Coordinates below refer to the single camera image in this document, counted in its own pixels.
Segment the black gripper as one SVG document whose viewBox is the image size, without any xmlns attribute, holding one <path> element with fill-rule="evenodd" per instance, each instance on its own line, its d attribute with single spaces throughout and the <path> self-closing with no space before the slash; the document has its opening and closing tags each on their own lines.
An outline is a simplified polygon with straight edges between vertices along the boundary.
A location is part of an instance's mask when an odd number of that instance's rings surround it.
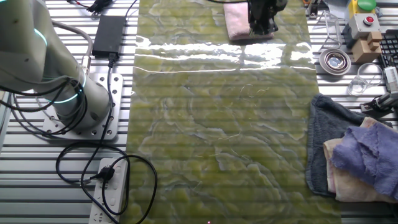
<svg viewBox="0 0 398 224">
<path fill-rule="evenodd" d="M 248 19 L 250 34 L 261 34 L 261 25 L 257 23 L 261 19 L 273 18 L 276 15 L 277 0 L 249 0 L 248 1 Z M 267 22 L 267 34 L 277 32 L 279 30 L 274 19 Z"/>
</svg>

